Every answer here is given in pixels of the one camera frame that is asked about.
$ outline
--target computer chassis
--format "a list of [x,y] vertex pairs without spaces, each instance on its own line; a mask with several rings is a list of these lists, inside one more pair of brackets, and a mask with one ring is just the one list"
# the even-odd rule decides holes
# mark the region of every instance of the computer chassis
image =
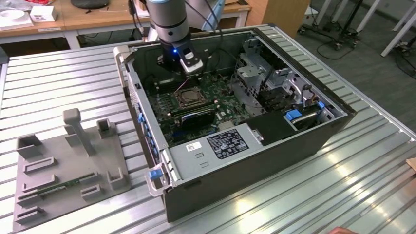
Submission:
[[355,115],[259,29],[222,33],[193,34],[206,66],[190,76],[157,65],[158,42],[115,48],[167,222],[311,156]]

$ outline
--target circuit board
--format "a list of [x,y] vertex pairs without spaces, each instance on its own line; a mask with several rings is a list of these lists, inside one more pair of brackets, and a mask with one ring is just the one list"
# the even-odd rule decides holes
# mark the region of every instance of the circuit board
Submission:
[[[233,126],[250,117],[243,105],[229,90],[227,83],[226,77],[207,75],[195,87],[147,97],[169,147],[221,131],[222,129],[218,127],[218,125],[223,126],[221,123]],[[187,101],[189,106],[202,104],[202,107],[186,108],[183,101]],[[214,110],[213,122],[191,130],[178,128],[178,118],[202,109]],[[173,115],[178,112],[181,112],[179,117]]]

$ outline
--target person's hand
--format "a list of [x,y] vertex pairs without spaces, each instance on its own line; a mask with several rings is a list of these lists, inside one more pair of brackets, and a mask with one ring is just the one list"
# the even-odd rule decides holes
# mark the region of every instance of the person's hand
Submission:
[[327,234],[357,234],[346,228],[335,227]]

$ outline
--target wooden cabinet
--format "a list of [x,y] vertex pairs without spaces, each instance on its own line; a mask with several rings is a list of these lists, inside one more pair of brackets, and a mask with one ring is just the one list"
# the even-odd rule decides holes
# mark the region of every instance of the wooden cabinet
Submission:
[[273,23],[293,38],[310,0],[245,0],[251,10],[246,26]]

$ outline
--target green circuit board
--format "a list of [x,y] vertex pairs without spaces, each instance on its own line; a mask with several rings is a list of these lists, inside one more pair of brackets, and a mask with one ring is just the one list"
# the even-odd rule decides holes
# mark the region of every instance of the green circuit board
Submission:
[[[226,78],[215,78],[215,76],[207,75],[201,79],[198,86],[183,89],[185,91],[190,89],[197,90],[197,93],[201,94],[199,98],[202,98],[205,102],[202,107],[181,107],[181,100],[186,101],[186,99],[178,99],[177,93],[179,93],[179,91],[175,93],[155,94],[147,97],[169,147],[218,132],[221,130],[218,129],[218,124],[223,122],[229,121],[231,125],[237,125],[250,117],[230,92],[227,83],[229,80]],[[191,130],[182,130],[178,127],[179,118],[206,109],[214,109],[213,122]]]

